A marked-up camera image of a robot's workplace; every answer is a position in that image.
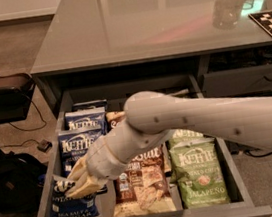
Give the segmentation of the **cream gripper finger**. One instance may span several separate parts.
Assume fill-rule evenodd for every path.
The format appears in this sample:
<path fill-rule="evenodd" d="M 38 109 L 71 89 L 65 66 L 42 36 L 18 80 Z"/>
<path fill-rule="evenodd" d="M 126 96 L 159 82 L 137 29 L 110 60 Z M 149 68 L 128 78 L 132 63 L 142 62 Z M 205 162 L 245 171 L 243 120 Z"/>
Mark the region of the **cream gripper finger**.
<path fill-rule="evenodd" d="M 75 165 L 73 166 L 73 169 L 70 171 L 70 174 L 68 175 L 67 179 L 76 181 L 78 180 L 83 173 L 87 170 L 86 161 L 87 156 L 83 155 L 81 158 L 79 158 L 78 161 L 75 162 Z"/>
<path fill-rule="evenodd" d="M 75 185 L 65 193 L 68 198 L 78 199 L 99 191 L 107 183 L 106 179 L 83 175 L 75 182 Z"/>

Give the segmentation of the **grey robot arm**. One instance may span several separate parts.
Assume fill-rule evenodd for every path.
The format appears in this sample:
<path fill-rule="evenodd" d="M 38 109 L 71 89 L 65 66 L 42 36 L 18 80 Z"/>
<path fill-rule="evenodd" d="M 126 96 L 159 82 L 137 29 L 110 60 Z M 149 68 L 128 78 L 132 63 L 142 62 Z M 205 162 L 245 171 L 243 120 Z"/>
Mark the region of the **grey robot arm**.
<path fill-rule="evenodd" d="M 186 129 L 272 151 L 272 97 L 177 98 L 152 91 L 130 96 L 124 119 L 96 139 L 74 165 L 66 193 L 78 199 L 117 179 L 128 162 Z"/>

